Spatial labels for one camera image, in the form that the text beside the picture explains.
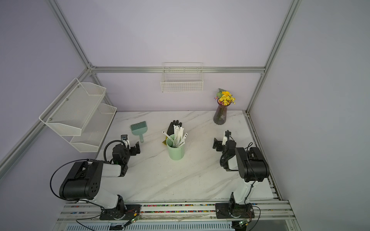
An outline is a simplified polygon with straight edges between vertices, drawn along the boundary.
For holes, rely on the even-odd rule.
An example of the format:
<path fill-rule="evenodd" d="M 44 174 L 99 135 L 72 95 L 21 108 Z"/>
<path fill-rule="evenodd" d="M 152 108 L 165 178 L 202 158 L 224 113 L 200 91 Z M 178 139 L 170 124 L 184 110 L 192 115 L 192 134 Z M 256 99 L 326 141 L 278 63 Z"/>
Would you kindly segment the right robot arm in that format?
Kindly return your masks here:
<path fill-rule="evenodd" d="M 254 217 L 252 193 L 259 183 L 270 175 L 268 163 L 258 147 L 237 147 L 234 140 L 219 141 L 214 139 L 213 149 L 221 152 L 219 164 L 226 171 L 237 171 L 243 180 L 234 192 L 231 193 L 228 203 L 217 204 L 217 214 L 230 217 Z"/>

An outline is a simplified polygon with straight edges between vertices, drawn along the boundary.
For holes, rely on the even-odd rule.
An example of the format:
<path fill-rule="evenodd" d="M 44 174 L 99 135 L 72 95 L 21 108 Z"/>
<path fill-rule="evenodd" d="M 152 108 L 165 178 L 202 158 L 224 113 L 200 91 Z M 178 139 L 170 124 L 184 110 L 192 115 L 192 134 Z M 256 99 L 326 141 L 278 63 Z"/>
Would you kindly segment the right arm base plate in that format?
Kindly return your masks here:
<path fill-rule="evenodd" d="M 215 210 L 217 218 L 255 218 L 251 203 L 246 205 L 216 203 Z"/>

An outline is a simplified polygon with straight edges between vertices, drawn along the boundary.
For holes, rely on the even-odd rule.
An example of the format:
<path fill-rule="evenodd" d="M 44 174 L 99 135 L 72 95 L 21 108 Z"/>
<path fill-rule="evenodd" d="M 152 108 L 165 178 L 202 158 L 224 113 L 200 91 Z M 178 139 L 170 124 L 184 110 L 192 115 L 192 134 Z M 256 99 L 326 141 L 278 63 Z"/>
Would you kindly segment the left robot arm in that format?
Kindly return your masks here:
<path fill-rule="evenodd" d="M 139 217 L 140 205 L 126 205 L 123 197 L 101 186 L 102 179 L 122 178 L 128 171 L 130 157 L 140 154 L 140 143 L 128 140 L 109 142 L 103 160 L 79 159 L 73 164 L 56 197 L 65 201 L 85 201 L 101 208 L 100 220 L 131 220 Z"/>

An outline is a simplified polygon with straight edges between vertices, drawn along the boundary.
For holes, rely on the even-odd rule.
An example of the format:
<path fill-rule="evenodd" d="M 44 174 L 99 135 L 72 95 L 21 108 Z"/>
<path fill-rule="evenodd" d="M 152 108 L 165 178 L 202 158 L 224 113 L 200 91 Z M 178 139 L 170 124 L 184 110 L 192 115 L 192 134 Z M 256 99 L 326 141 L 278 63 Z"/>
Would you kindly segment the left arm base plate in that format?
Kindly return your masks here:
<path fill-rule="evenodd" d="M 141 205 L 125 205 L 122 208 L 113 208 L 103 210 L 100 214 L 100 220 L 131 220 L 138 217 L 141 210 Z"/>

